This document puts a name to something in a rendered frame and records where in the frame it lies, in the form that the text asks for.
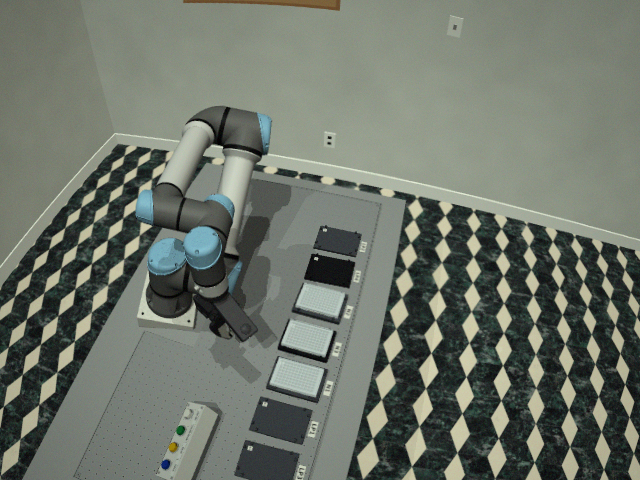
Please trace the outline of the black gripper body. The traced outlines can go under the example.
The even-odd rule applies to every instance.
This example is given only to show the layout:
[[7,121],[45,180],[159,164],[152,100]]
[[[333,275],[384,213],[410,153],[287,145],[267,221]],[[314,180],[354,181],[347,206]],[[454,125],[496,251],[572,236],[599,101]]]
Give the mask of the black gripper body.
[[[193,300],[194,303],[196,305],[197,310],[203,314],[206,318],[209,318],[210,321],[215,321],[214,324],[217,327],[222,326],[223,324],[225,324],[226,322],[223,320],[223,318],[220,317],[219,313],[216,311],[216,309],[212,306],[212,302],[217,302],[220,301],[221,299],[223,299],[229,290],[229,286],[227,288],[227,290],[220,296],[218,297],[214,297],[214,298],[207,298],[204,297],[202,295],[200,295],[199,293],[197,293],[195,296],[193,296]],[[203,300],[203,299],[206,299]],[[211,302],[208,302],[211,301]]]

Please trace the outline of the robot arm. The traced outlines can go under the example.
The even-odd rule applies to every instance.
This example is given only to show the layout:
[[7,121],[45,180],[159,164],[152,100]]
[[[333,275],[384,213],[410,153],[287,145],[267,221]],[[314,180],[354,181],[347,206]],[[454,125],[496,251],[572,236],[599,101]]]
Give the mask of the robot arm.
[[[192,293],[214,298],[229,284],[224,299],[212,306],[241,342],[258,331],[231,295],[243,265],[236,243],[247,193],[254,165],[268,154],[271,124],[267,115],[227,106],[200,111],[184,126],[155,189],[139,194],[139,222],[188,233],[184,242],[165,238],[149,250],[146,301],[154,314],[180,317],[190,309]],[[225,156],[217,194],[204,202],[185,198],[205,147],[212,144],[223,146]]]

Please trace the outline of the grey operator button panel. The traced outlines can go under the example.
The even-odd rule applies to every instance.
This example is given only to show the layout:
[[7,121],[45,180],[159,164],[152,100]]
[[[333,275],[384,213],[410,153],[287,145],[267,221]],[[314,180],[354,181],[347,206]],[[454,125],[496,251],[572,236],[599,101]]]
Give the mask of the grey operator button panel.
[[187,402],[156,475],[196,480],[220,419],[206,405]]

